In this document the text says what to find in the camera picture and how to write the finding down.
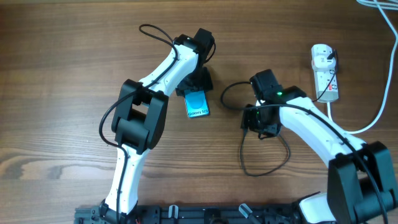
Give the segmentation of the blue screen Galaxy smartphone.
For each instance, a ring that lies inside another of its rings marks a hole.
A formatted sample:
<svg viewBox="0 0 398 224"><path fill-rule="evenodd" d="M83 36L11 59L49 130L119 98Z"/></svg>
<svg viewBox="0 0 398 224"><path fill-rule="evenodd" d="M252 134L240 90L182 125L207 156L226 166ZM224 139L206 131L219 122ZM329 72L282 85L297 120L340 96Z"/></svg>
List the blue screen Galaxy smartphone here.
<svg viewBox="0 0 398 224"><path fill-rule="evenodd" d="M186 90L185 105L187 109L187 116L189 118L199 118L203 116L208 116L210 114L205 92L203 90Z"/></svg>

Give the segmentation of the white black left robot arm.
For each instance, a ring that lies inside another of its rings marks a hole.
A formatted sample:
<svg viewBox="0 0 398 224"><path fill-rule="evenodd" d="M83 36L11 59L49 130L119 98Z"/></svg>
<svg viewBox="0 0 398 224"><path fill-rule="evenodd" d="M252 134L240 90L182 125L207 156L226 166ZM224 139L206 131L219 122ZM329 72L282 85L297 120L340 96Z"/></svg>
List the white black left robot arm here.
<svg viewBox="0 0 398 224"><path fill-rule="evenodd" d="M116 147L118 159L111 190L99 206L99 217L106 223L136 221L139 181L145 160L164 131L170 95L184 97L189 118L210 113L205 93L213 84L205 64L216 49L212 33L199 29L194 37L167 36L163 42L172 48L167 58L138 82L126 80L99 124L103 134L106 118L114 115L114 142L107 143Z"/></svg>

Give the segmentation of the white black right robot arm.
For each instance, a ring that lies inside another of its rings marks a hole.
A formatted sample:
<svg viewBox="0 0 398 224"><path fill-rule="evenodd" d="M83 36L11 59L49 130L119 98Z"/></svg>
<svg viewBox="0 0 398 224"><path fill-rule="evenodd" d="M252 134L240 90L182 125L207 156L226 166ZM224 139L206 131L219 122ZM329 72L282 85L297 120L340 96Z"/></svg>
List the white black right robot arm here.
<svg viewBox="0 0 398 224"><path fill-rule="evenodd" d="M283 88L271 70L248 82L257 99L244 110L242 128L273 138L285 127L328 168L327 191L299 201L303 223L366 223L397 208L397 181L388 148L366 143L330 121L297 86Z"/></svg>

